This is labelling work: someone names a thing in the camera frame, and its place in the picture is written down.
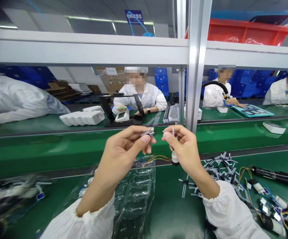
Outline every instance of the white shelf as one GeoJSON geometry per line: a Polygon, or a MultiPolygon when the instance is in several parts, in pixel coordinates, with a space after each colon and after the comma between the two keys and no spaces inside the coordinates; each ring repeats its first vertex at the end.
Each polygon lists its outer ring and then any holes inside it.
{"type": "Polygon", "coordinates": [[[187,47],[185,39],[0,30],[0,64],[186,65],[187,47]]]}

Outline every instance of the black stand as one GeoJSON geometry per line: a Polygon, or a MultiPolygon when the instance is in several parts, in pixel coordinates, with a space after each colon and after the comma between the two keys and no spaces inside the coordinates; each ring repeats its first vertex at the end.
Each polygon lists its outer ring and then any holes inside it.
{"type": "Polygon", "coordinates": [[[121,127],[121,126],[130,126],[130,125],[141,125],[145,119],[145,113],[143,110],[142,102],[140,101],[137,94],[134,95],[125,95],[124,93],[115,93],[113,95],[105,95],[105,96],[99,96],[99,100],[101,103],[101,106],[107,115],[109,122],[107,121],[106,127],[121,127]],[[134,97],[136,101],[136,105],[138,108],[139,115],[130,115],[130,120],[123,121],[123,122],[115,122],[115,117],[113,115],[113,112],[111,110],[110,105],[108,104],[109,98],[115,98],[115,97],[134,97]]]}

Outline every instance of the white lab coat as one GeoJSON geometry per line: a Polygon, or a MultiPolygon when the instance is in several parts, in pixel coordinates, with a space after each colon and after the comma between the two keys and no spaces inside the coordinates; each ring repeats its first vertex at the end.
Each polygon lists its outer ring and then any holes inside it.
{"type": "Polygon", "coordinates": [[[46,91],[0,75],[0,123],[70,111],[46,91]]]}
{"type": "MultiPolygon", "coordinates": [[[[131,84],[124,85],[119,92],[126,95],[138,94],[134,85],[131,84]]],[[[158,111],[164,111],[167,108],[167,102],[163,93],[156,86],[150,83],[146,83],[140,101],[142,102],[143,109],[157,106],[158,111]]],[[[112,109],[114,114],[118,115],[120,113],[118,111],[120,105],[130,106],[132,110],[138,110],[134,97],[115,97],[114,107],[112,109]]]]}
{"type": "Polygon", "coordinates": [[[288,104],[287,78],[274,82],[268,90],[263,105],[288,104]]]}
{"type": "MultiPolygon", "coordinates": [[[[217,183],[220,186],[218,197],[203,198],[208,221],[217,227],[217,239],[269,239],[231,184],[217,183]]],[[[80,200],[55,217],[40,239],[110,239],[115,214],[114,196],[99,211],[87,212],[78,218],[76,208],[80,200]]]]}
{"type": "MultiPolygon", "coordinates": [[[[228,93],[231,93],[231,85],[225,84],[228,93]]],[[[205,87],[203,107],[220,107],[225,106],[223,97],[223,88],[218,85],[208,85],[205,87]]]]}

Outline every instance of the fingernail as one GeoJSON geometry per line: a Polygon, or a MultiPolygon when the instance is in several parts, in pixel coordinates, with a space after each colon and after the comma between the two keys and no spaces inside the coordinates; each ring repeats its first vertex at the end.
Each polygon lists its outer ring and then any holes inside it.
{"type": "Polygon", "coordinates": [[[163,137],[168,139],[172,134],[168,131],[164,132],[163,137]]]}
{"type": "Polygon", "coordinates": [[[146,135],[143,135],[143,136],[141,137],[141,140],[142,140],[144,143],[148,143],[148,142],[151,140],[151,137],[150,137],[148,134],[146,134],[146,135]]]}

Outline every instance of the white label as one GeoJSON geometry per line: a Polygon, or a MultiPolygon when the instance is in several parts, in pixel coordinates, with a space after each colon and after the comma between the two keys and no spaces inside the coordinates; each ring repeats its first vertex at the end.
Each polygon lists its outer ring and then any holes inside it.
{"type": "Polygon", "coordinates": [[[275,219],[277,219],[277,221],[280,221],[281,220],[281,217],[278,213],[275,213],[274,216],[273,216],[275,219]]]}
{"type": "Polygon", "coordinates": [[[117,71],[114,67],[106,67],[105,69],[108,75],[117,75],[117,71]]]}
{"type": "Polygon", "coordinates": [[[262,211],[266,214],[268,214],[268,208],[266,206],[262,206],[262,211]]]}
{"type": "Polygon", "coordinates": [[[264,198],[261,198],[260,202],[265,205],[267,201],[264,198]]]}

